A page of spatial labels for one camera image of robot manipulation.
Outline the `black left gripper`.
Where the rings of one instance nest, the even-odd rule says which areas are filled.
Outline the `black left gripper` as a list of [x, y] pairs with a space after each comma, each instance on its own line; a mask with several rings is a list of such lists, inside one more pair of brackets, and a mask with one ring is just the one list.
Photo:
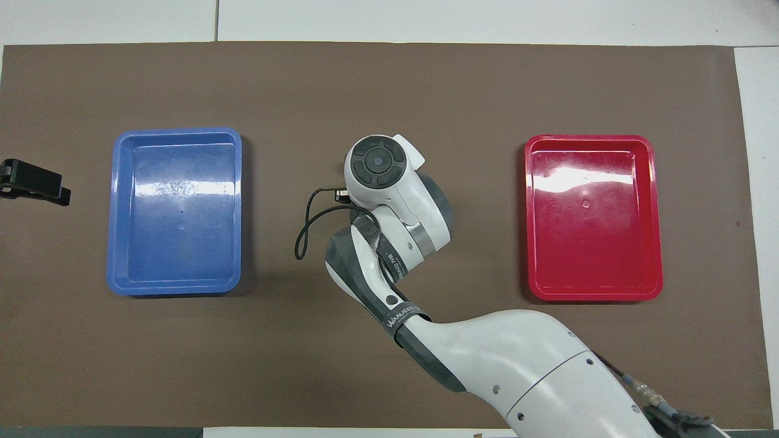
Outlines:
[[1, 164], [1, 197], [34, 200], [58, 200], [58, 205], [70, 205], [72, 191], [62, 186], [62, 176], [18, 159], [5, 159]]

